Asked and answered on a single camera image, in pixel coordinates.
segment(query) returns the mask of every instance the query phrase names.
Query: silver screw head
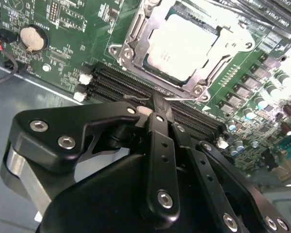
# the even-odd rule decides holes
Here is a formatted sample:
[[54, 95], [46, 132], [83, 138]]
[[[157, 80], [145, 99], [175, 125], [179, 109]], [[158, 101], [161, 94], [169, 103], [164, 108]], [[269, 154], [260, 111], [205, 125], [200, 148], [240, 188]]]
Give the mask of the silver screw head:
[[58, 138], [58, 145], [64, 149], [71, 150], [76, 146], [76, 142], [72, 137], [61, 136]]
[[161, 122], [164, 121], [163, 117], [161, 117], [161, 116], [159, 116], [159, 115], [156, 116], [156, 119], [159, 120], [159, 121], [161, 121]]
[[35, 132], [45, 132], [49, 129], [48, 124], [41, 120], [33, 120], [30, 122], [29, 126]]
[[271, 229], [273, 229], [274, 231], [277, 231], [277, 225], [270, 217], [266, 216], [265, 221]]
[[204, 144], [204, 147], [205, 147], [207, 150], [209, 150], [209, 151], [212, 150], [212, 149], [211, 149], [211, 146], [209, 146], [208, 144]]
[[225, 213], [223, 215], [223, 221], [227, 225], [227, 227], [232, 231], [232, 232], [237, 232], [238, 226], [236, 221], [231, 217], [231, 215]]
[[184, 131], [185, 131], [184, 128], [183, 128], [181, 125], [178, 125], [177, 128], [178, 128], [178, 130], [180, 130], [181, 132], [184, 132]]
[[131, 114], [135, 114], [135, 113], [136, 113], [136, 111], [133, 110], [132, 108], [127, 108], [127, 111], [128, 111], [129, 113], [131, 113]]
[[162, 205], [162, 207], [166, 209], [170, 209], [174, 204], [173, 199], [166, 192], [163, 192], [163, 191], [159, 192], [157, 194], [157, 198], [158, 198], [159, 203]]
[[286, 223], [284, 221], [282, 221], [280, 218], [277, 218], [277, 222], [279, 223], [279, 225], [285, 229], [286, 231], [288, 230], [288, 226], [286, 225]]

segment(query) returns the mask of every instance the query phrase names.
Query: motherboard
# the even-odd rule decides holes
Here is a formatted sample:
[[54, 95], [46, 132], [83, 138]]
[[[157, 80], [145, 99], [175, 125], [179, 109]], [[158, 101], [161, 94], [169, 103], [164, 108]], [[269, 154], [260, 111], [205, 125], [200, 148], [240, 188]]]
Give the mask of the motherboard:
[[158, 91], [196, 139], [224, 124], [236, 167], [291, 177], [291, 42], [268, 27], [204, 0], [4, 0], [1, 18], [4, 48], [76, 100]]

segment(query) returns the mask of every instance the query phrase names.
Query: electrolytic capacitor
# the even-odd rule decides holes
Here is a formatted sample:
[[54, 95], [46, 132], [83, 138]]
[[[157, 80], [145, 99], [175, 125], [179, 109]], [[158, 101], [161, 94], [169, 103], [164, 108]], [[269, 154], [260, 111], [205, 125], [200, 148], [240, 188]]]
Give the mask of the electrolytic capacitor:
[[231, 156], [235, 157], [238, 154], [238, 151], [235, 149], [234, 146], [229, 147], [229, 153]]
[[244, 150], [244, 146], [243, 146], [243, 141], [238, 140], [234, 143], [235, 148], [238, 152], [243, 151]]
[[282, 74], [278, 75], [277, 79], [280, 81], [280, 83], [284, 87], [291, 86], [291, 77], [288, 74], [282, 73]]
[[266, 90], [268, 94], [270, 94], [271, 97], [274, 97], [274, 98], [280, 97], [281, 91], [275, 85], [268, 86]]
[[245, 118], [248, 120], [252, 120], [256, 117], [255, 113], [250, 108], [244, 109], [243, 114], [244, 114]]
[[259, 109], [264, 109], [264, 108], [266, 108], [268, 106], [268, 103], [261, 96], [256, 97], [254, 102], [257, 104]]
[[227, 127], [230, 131], [235, 131], [236, 130], [236, 125], [234, 120], [229, 120], [227, 122]]
[[291, 127], [286, 122], [282, 122], [280, 128], [286, 136], [291, 136]]
[[283, 106], [283, 111], [285, 112], [285, 114], [287, 114], [290, 118], [291, 118], [291, 107], [290, 105], [285, 105]]

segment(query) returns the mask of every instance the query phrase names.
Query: integrated circuit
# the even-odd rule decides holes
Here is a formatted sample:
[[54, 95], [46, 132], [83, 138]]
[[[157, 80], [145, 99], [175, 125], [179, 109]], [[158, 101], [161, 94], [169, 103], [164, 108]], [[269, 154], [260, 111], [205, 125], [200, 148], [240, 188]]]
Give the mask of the integrated circuit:
[[252, 91], [248, 90], [244, 86], [241, 86], [240, 84], [235, 86], [234, 91], [237, 95], [239, 95], [243, 98], [247, 98], [253, 94]]
[[219, 103], [219, 108], [221, 109], [221, 111], [225, 112], [228, 115], [232, 114], [235, 110], [235, 107], [225, 101]]
[[254, 65], [250, 70], [256, 77], [260, 79], [268, 79], [272, 74], [258, 65]]
[[247, 86], [251, 89], [259, 88], [262, 86], [262, 83], [260, 83], [256, 79], [250, 77], [249, 75], [245, 75], [245, 77], [242, 79], [242, 82], [245, 86]]
[[239, 107], [242, 103], [244, 103], [244, 100], [237, 97], [233, 93], [229, 93], [226, 97], [227, 102], [234, 105], [235, 107]]

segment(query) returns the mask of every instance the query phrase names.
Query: connector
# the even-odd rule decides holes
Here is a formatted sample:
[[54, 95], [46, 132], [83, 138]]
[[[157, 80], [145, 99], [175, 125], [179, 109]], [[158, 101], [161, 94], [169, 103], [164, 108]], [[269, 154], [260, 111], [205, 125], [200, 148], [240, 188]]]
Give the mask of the connector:
[[18, 34], [12, 32], [12, 31], [6, 30], [4, 28], [1, 28], [0, 29], [0, 40], [2, 42], [10, 44], [10, 43], [18, 40]]

